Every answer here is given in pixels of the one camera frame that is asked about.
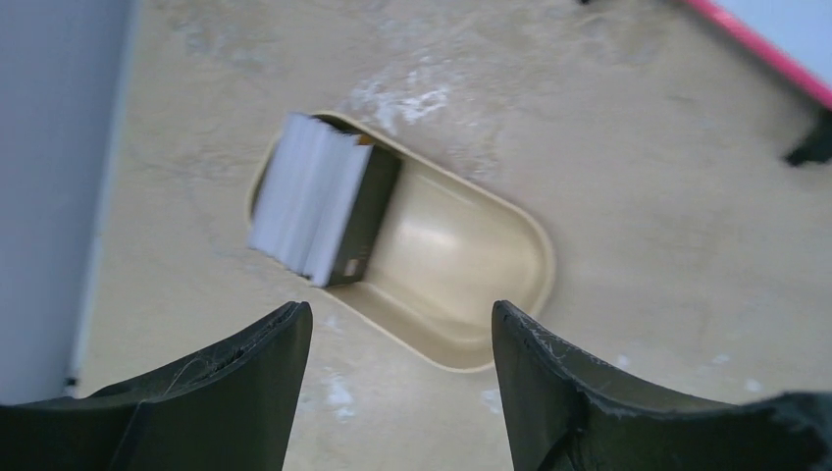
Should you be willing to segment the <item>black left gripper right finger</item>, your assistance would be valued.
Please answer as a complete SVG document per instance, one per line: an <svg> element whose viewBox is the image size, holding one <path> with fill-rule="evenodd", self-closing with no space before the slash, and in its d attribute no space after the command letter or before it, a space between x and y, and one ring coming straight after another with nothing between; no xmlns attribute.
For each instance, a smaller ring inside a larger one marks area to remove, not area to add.
<svg viewBox="0 0 832 471"><path fill-rule="evenodd" d="M635 377L513 303L492 314L494 366L517 470L827 470L831 395L733 405Z"/></svg>

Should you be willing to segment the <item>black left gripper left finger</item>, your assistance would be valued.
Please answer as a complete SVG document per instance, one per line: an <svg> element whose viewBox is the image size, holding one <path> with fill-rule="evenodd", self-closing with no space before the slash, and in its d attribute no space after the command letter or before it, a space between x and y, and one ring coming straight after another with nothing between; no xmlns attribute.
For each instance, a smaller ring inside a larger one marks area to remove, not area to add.
<svg viewBox="0 0 832 471"><path fill-rule="evenodd" d="M87 397L1 409L5 470L280 470L313 314L289 302L242 331Z"/></svg>

